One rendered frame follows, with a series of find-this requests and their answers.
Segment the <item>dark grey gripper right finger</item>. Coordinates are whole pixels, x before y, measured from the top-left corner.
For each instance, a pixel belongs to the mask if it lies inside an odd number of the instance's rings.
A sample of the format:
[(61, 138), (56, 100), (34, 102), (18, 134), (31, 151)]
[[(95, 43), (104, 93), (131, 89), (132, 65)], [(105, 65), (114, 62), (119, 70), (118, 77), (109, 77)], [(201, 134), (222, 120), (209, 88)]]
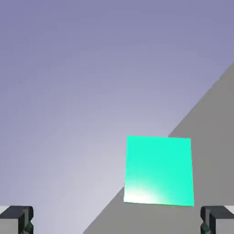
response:
[(234, 205), (202, 206), (200, 217), (201, 234), (234, 234)]

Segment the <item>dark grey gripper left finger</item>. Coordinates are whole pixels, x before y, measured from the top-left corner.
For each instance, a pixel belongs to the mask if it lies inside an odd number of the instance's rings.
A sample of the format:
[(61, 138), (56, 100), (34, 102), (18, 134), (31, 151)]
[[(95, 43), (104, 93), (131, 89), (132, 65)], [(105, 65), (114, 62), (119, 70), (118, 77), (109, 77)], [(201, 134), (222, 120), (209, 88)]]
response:
[(0, 206), (0, 234), (34, 234), (32, 206)]

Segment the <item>large turquoise box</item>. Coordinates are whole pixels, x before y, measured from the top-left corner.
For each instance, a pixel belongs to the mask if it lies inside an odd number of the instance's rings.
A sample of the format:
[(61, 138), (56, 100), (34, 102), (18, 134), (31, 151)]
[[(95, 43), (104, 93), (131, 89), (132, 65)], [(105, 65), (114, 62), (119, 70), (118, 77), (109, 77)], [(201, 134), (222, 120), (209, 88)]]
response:
[(193, 207), (191, 139), (128, 136), (123, 201)]

